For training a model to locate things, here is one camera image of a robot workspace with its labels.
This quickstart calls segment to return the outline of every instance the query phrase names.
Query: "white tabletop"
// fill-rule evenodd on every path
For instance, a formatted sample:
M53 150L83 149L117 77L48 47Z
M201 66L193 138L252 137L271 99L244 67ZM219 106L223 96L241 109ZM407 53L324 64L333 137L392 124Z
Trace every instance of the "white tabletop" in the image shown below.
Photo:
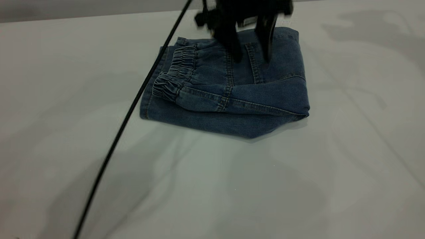
M424 9L297 3L310 117L260 139L136 110L82 239L425 238ZM70 238L178 14L0 24L1 239Z

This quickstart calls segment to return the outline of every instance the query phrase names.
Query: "gray wall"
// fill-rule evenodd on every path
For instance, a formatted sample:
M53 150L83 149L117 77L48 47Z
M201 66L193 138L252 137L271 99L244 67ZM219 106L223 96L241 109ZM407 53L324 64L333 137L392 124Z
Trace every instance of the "gray wall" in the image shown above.
M0 23L114 14L177 11L186 0L0 0ZM208 0L212 5L215 0ZM202 1L193 0L192 9Z

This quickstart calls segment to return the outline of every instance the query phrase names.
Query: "elastic cuff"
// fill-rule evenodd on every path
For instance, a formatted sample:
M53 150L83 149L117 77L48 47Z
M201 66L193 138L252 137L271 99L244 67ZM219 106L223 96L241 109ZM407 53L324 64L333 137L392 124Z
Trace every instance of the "elastic cuff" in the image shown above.
M189 81L195 68L196 47L185 46L174 51L167 73L161 73L153 83L152 94L175 102L179 90Z

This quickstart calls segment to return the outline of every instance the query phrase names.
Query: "folded jeans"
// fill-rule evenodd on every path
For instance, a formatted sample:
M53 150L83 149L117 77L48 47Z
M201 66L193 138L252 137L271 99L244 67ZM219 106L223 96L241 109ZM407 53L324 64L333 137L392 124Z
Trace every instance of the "folded jeans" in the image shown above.
M178 38L145 89L140 117L248 138L307 117L298 32L275 29L269 64L253 30L238 35L241 63L213 39Z

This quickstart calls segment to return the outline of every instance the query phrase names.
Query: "pant leg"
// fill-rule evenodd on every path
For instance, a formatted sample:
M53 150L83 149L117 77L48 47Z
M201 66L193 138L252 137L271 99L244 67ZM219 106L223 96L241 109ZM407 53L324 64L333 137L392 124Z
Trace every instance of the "pant leg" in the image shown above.
M244 47L240 64L234 64L219 44L201 42L177 49L169 71L156 79L153 94L197 112L308 116L298 34L274 38L270 64L264 62L257 43Z

